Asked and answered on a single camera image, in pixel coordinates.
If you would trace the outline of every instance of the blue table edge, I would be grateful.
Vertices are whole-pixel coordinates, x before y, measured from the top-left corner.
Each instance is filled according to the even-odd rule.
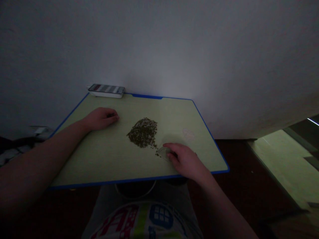
[[[193,102],[194,106],[196,107],[200,117],[202,118],[210,136],[212,137],[216,147],[218,148],[220,154],[222,155],[226,165],[227,165],[227,170],[221,170],[221,171],[213,171],[211,174],[220,174],[220,173],[228,173],[230,171],[229,166],[227,161],[224,158],[224,155],[220,151],[218,145],[216,144],[216,141],[214,137],[212,136],[212,133],[210,132],[209,128],[207,127],[207,124],[205,123],[202,115],[200,114],[195,102],[191,99],[183,99],[183,98],[174,98],[174,97],[162,97],[162,96],[149,96],[149,95],[139,95],[139,94],[131,94],[131,93],[125,93],[132,95],[133,97],[139,97],[139,98],[148,98],[148,99],[158,99],[161,100],[163,98],[170,98],[170,99],[180,99],[180,100],[190,100]],[[55,129],[55,131],[50,135],[49,138],[51,138],[58,130],[59,128],[64,124],[64,122],[70,117],[70,115],[76,110],[77,107],[85,100],[85,98],[89,95],[87,93],[84,98],[76,105],[76,107],[68,114],[68,116],[59,124],[59,126]],[[101,185],[106,185],[106,184],[117,184],[117,183],[130,183],[130,182],[137,182],[137,181],[147,181],[147,180],[160,180],[160,179],[171,179],[171,178],[182,178],[180,174],[178,175],[169,175],[169,176],[160,176],[160,177],[150,177],[150,178],[138,178],[138,179],[124,179],[124,180],[116,180],[116,181],[107,181],[107,182],[95,182],[95,183],[83,183],[83,184],[68,184],[68,185],[61,185],[61,186],[52,186],[49,187],[48,190],[55,190],[55,189],[73,189],[73,188],[81,188],[81,187],[91,187],[91,186],[101,186]]]

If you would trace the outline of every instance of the floor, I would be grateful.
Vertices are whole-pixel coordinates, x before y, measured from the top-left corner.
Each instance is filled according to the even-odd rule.
[[[262,238],[259,220],[297,209],[297,204],[242,141],[217,141],[230,172],[214,175],[236,208]],[[207,225],[207,206],[198,185],[189,180],[194,210],[205,238],[213,232]],[[10,229],[13,238],[80,238],[99,192],[99,187],[74,191],[47,191]]]
[[[297,202],[319,203],[319,172],[307,160],[312,155],[285,131],[279,130],[249,143],[265,166]]]

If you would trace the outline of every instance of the hand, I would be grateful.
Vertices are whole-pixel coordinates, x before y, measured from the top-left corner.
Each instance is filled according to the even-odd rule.
[[[167,154],[174,168],[182,176],[190,178],[199,183],[201,179],[209,173],[198,156],[187,146],[179,143],[165,143],[163,147],[170,148],[173,153]]]
[[[113,109],[99,107],[89,113],[81,120],[83,125],[89,130],[104,129],[110,124],[119,120],[117,112]]]

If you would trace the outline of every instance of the lap desk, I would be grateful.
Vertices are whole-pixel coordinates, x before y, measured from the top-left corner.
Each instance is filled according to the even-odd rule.
[[[176,178],[172,164],[156,156],[156,149],[140,148],[127,134],[147,117],[157,122],[155,144],[189,146],[212,173],[229,171],[213,137],[192,100],[124,94],[123,98],[87,94],[55,132],[84,118],[97,107],[115,109],[120,120],[90,132],[78,145],[51,187],[75,188],[107,183]]]

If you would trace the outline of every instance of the white wall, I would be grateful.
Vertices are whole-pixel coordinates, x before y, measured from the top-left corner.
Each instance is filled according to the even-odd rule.
[[[0,136],[52,128],[90,83],[193,99],[215,138],[319,113],[318,1],[5,1]]]

